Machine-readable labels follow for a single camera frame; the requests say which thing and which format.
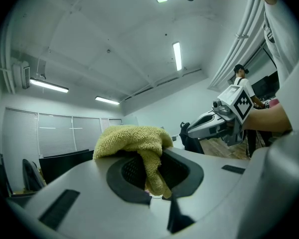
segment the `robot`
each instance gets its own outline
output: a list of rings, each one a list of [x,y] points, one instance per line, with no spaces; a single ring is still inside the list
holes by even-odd
[[[244,87],[230,85],[213,101],[211,111],[190,124],[188,136],[200,139],[221,137],[228,146],[239,144],[244,140],[242,124],[252,107],[253,102]]]

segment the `white ceiling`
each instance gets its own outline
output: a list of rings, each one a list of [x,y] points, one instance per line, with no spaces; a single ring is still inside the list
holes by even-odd
[[[120,101],[178,75],[176,41],[184,67],[210,72],[210,61],[228,52],[246,2],[20,0],[12,47],[46,61],[47,81],[62,79]]]

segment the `window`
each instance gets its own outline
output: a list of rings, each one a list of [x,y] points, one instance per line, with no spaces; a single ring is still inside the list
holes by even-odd
[[[39,114],[38,139],[43,157],[76,151],[72,117]]]
[[[122,121],[120,119],[109,119],[110,126],[112,125],[122,125]]]
[[[24,188],[22,160],[79,150],[94,150],[102,133],[110,125],[122,124],[120,119],[78,118],[6,109],[2,128],[2,151],[6,173],[13,191]]]
[[[22,160],[39,164],[37,144],[38,115],[6,109],[2,129],[4,166],[13,191],[24,188]]]
[[[101,135],[100,119],[73,118],[73,131],[76,149],[94,150]]]

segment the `person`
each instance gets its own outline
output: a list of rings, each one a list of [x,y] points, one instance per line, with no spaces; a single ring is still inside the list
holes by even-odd
[[[234,85],[240,85],[243,86],[253,103],[255,103],[260,108],[265,108],[265,104],[263,104],[258,97],[256,97],[254,90],[248,81],[248,79],[245,78],[245,68],[238,64],[234,67],[234,72],[236,74],[236,79],[234,82]]]
[[[236,74],[236,79],[234,82],[234,85],[243,86],[253,103],[255,103],[258,107],[264,109],[265,104],[263,104],[260,99],[255,95],[255,92],[249,82],[248,79],[245,78],[245,68],[238,64],[234,67],[234,72]],[[256,150],[256,131],[248,129],[247,131],[247,142],[248,142],[248,149],[246,149],[246,155],[251,158],[254,151]],[[267,131],[259,131],[261,137],[264,140],[265,146],[269,147],[271,145],[271,142],[269,139],[272,137],[271,132]]]
[[[299,110],[295,111],[295,107],[297,107],[297,98],[295,97],[299,91],[299,84],[294,82],[295,79],[299,79],[299,76],[292,73],[299,61],[299,25],[282,0],[265,0],[265,12],[265,39],[273,54],[280,87],[283,89],[276,94],[280,103],[270,109],[252,110],[243,124],[243,129],[284,132],[292,129],[292,124],[283,104],[288,108],[290,115],[299,114]],[[291,84],[295,84],[293,89],[283,84],[287,80],[289,87]],[[294,94],[294,98],[287,99],[287,96],[291,96],[291,92]],[[299,128],[298,121],[299,116],[293,116],[293,125],[296,125],[297,129]]]

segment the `black slot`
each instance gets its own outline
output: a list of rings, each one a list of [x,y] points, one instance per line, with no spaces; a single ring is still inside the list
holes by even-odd
[[[75,190],[65,190],[39,219],[49,228],[56,230],[80,195]]]
[[[237,167],[237,166],[232,166],[232,165],[224,165],[221,169],[233,172],[233,173],[239,173],[243,174],[245,172],[245,168]]]

